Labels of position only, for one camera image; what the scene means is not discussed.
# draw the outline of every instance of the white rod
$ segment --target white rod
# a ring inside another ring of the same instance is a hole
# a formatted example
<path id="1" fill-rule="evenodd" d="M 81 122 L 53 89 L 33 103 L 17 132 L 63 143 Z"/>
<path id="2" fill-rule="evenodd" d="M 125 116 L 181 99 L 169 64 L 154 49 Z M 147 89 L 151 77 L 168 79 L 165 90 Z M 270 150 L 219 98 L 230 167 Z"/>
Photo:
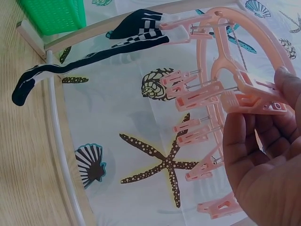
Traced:
<path id="1" fill-rule="evenodd" d="M 46 56 L 47 56 L 46 63 L 52 64 L 53 63 L 52 51 L 48 50 L 46 52 Z M 62 173 L 63 173 L 63 178 L 66 183 L 67 193 L 68 193 L 69 199 L 71 201 L 71 206 L 74 211 L 78 225 L 86 226 L 83 214 L 79 207 L 79 202 L 76 197 L 72 178 L 71 178 L 71 175 L 69 172 L 66 153 L 64 150 L 60 122 L 59 122 L 58 113 L 57 113 L 57 105 L 56 105 L 56 97 L 55 97 L 55 80 L 54 80 L 53 76 L 48 79 L 48 89 L 49 89 L 49 94 L 50 94 L 49 99 L 50 99 L 52 126 L 53 126 L 53 130 L 54 130 L 54 134 L 55 134 L 55 145 L 58 150 L 59 161 L 60 161 L 60 165 L 61 165 L 61 169 L 62 169 Z"/>

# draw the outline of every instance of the drying rack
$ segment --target drying rack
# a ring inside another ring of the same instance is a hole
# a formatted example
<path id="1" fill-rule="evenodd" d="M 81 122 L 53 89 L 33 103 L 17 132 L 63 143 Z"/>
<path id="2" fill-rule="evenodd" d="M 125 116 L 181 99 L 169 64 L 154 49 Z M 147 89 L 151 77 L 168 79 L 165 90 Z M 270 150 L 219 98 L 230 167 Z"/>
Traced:
<path id="1" fill-rule="evenodd" d="M 230 5 L 236 5 L 240 9 L 246 11 L 244 5 L 240 2 L 240 0 L 181 0 L 177 2 L 153 6 L 147 9 L 161 13 L 175 14 L 195 10 L 198 8 L 212 8 L 216 6 Z M 78 31 L 72 32 L 66 36 L 63 36 L 55 41 L 52 41 L 48 44 L 44 43 L 42 38 L 38 35 L 33 26 L 27 20 L 19 22 L 17 24 L 16 29 L 22 35 L 22 37 L 29 43 L 29 45 L 35 50 L 35 52 L 41 57 L 43 61 L 45 61 L 47 64 L 52 64 L 55 53 L 84 40 L 114 30 L 121 23 L 121 21 L 125 19 L 130 13 L 122 14 L 87 26 Z M 70 199 L 72 210 L 76 216 L 77 224 L 79 226 L 86 226 L 86 222 L 76 196 L 74 184 L 72 182 L 72 177 L 67 162 L 66 153 L 63 146 L 61 127 L 59 123 L 59 114 L 56 104 L 54 77 L 48 79 L 48 91 L 50 96 L 50 110 L 52 118 L 52 127 L 55 136 L 55 144 L 56 149 L 58 151 L 60 167 L 63 173 L 63 179 L 68 193 L 68 198 Z M 233 224 L 232 226 L 255 225 L 256 224 L 250 218 L 245 218 Z"/>

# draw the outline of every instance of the wooden frame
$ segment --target wooden frame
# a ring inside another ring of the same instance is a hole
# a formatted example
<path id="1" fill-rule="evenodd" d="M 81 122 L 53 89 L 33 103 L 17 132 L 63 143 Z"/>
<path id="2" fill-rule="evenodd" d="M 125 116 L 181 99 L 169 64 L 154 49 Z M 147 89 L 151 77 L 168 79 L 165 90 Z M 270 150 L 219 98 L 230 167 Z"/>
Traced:
<path id="1" fill-rule="evenodd" d="M 174 14 L 194 10 L 197 8 L 210 8 L 219 5 L 228 6 L 234 4 L 241 7 L 240 0 L 181 0 L 149 7 L 147 9 L 162 13 Z M 51 50 L 55 54 L 69 46 L 73 46 L 84 40 L 114 30 L 129 14 L 130 13 L 125 13 L 104 21 L 100 21 L 96 24 L 92 24 L 78 31 L 72 32 L 48 44 L 43 42 L 42 38 L 35 32 L 33 26 L 31 26 L 26 20 L 23 20 L 17 24 L 17 30 L 30 44 L 30 46 L 38 53 L 38 55 L 43 60 L 46 60 L 47 50 Z"/>
<path id="2" fill-rule="evenodd" d="M 148 9 L 162 12 L 162 13 L 168 13 L 168 14 L 174 14 L 174 13 L 180 13 L 185 11 L 194 10 L 197 8 L 211 8 L 215 6 L 228 6 L 228 5 L 238 5 L 241 9 L 244 9 L 243 5 L 241 4 L 240 0 L 181 0 L 177 2 L 162 4 L 154 7 L 150 7 Z M 122 14 L 120 16 L 116 16 L 101 22 L 98 22 L 96 24 L 87 26 L 83 29 L 80 29 L 78 31 L 72 32 L 66 36 L 63 36 L 55 41 L 52 41 L 48 44 L 45 44 L 42 38 L 37 34 L 33 26 L 26 20 L 23 20 L 17 24 L 16 29 L 18 32 L 22 35 L 22 37 L 29 43 L 29 45 L 37 52 L 37 54 L 46 61 L 46 52 L 48 50 L 51 50 L 53 53 L 57 53 L 60 50 L 63 50 L 69 46 L 75 45 L 77 43 L 80 43 L 84 40 L 93 38 L 97 35 L 106 33 L 110 30 L 114 30 L 120 22 L 129 15 L 130 13 Z M 70 130 L 69 125 L 66 117 L 66 111 L 65 111 L 65 102 L 63 98 L 60 98 L 63 96 L 63 87 L 60 80 L 56 79 L 55 81 L 55 94 L 59 99 L 59 103 L 57 103 L 58 110 L 59 110 L 59 120 L 61 124 L 61 131 L 64 141 L 64 147 L 65 152 L 67 156 L 67 161 L 69 165 L 69 169 L 73 178 L 73 184 L 76 189 L 76 194 L 79 199 L 79 204 L 81 205 L 81 210 L 83 212 L 83 215 L 85 217 L 85 220 L 87 221 L 87 225 L 95 225 L 94 219 L 92 219 L 91 216 L 91 209 L 89 206 L 89 203 L 87 201 L 87 197 L 85 195 L 85 191 L 83 189 L 79 172 L 77 172 L 77 166 L 76 166 L 76 160 L 72 145 L 72 139 L 70 136 Z M 49 116 L 49 122 L 50 120 L 50 113 L 49 113 L 49 106 L 46 106 L 46 109 L 48 111 L 47 116 Z M 51 127 L 48 128 L 50 133 L 53 133 L 53 129 Z M 57 163 L 58 171 L 60 172 L 60 166 L 59 163 Z M 68 200 L 68 195 L 66 191 L 66 186 L 64 184 L 64 181 L 61 176 L 61 172 L 59 173 L 59 178 L 61 181 L 62 186 L 62 192 L 63 196 L 66 200 L 66 208 L 69 210 L 69 213 L 71 215 L 71 218 L 74 218 L 74 213 L 72 212 L 72 207 L 70 206 L 70 200 Z M 240 222 L 237 222 L 237 224 L 234 225 L 243 225 L 243 226 L 254 226 L 253 223 L 250 223 L 250 219 L 246 218 Z"/>

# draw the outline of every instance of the green plastic basket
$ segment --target green plastic basket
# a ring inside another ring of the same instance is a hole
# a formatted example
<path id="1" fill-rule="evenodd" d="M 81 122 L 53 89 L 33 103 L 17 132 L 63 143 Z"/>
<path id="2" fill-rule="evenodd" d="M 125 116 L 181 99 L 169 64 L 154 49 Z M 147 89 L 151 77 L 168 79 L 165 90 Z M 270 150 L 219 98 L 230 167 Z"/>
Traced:
<path id="1" fill-rule="evenodd" d="M 44 35 L 72 32 L 86 26 L 83 0 L 20 0 Z"/>

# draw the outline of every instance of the starfish print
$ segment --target starfish print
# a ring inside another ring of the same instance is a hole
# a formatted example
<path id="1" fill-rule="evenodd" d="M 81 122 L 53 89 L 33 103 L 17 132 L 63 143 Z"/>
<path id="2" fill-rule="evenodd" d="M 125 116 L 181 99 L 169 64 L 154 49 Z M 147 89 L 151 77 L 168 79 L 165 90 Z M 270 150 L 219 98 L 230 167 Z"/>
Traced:
<path id="1" fill-rule="evenodd" d="M 187 113 L 184 117 L 183 122 L 188 121 L 190 119 L 190 114 Z M 181 201 L 180 201 L 180 189 L 178 185 L 178 179 L 175 174 L 175 169 L 181 169 L 181 170 L 191 170 L 198 161 L 176 161 L 174 160 L 175 155 L 179 152 L 180 147 L 177 144 L 177 138 L 181 135 L 184 135 L 188 132 L 188 130 L 183 130 L 177 133 L 175 139 L 173 140 L 172 147 L 170 149 L 169 155 L 165 157 L 160 151 L 158 151 L 156 148 L 152 147 L 149 144 L 146 144 L 134 137 L 129 137 L 125 134 L 120 134 L 119 136 L 129 143 L 130 145 L 138 148 L 139 150 L 143 151 L 144 153 L 148 154 L 149 156 L 156 157 L 157 159 L 161 160 L 161 163 L 152 169 L 149 169 L 145 172 L 141 172 L 139 174 L 133 175 L 131 177 L 125 178 L 121 180 L 122 184 L 128 184 L 132 182 L 136 182 L 139 180 L 143 180 L 146 178 L 151 177 L 152 175 L 155 175 L 156 173 L 161 172 L 162 170 L 166 169 L 168 171 L 168 177 L 169 177 L 169 183 L 172 188 L 172 193 L 174 197 L 174 202 L 177 208 L 180 208 Z"/>
<path id="2" fill-rule="evenodd" d="M 297 29 L 295 29 L 295 30 L 291 30 L 290 31 L 290 33 L 298 33 L 298 32 L 300 32 L 301 31 L 301 17 L 300 17 L 300 14 L 299 13 L 297 13 L 297 15 L 298 15 L 298 23 L 296 23 L 296 21 L 294 21 L 293 19 L 291 19 L 287 14 L 285 14 L 285 13 L 283 13 L 283 12 L 281 12 L 281 11 L 279 11 L 282 15 L 284 15 L 287 19 L 289 19 L 291 22 L 293 22 L 295 25 L 297 25 L 298 26 L 298 28 Z"/>

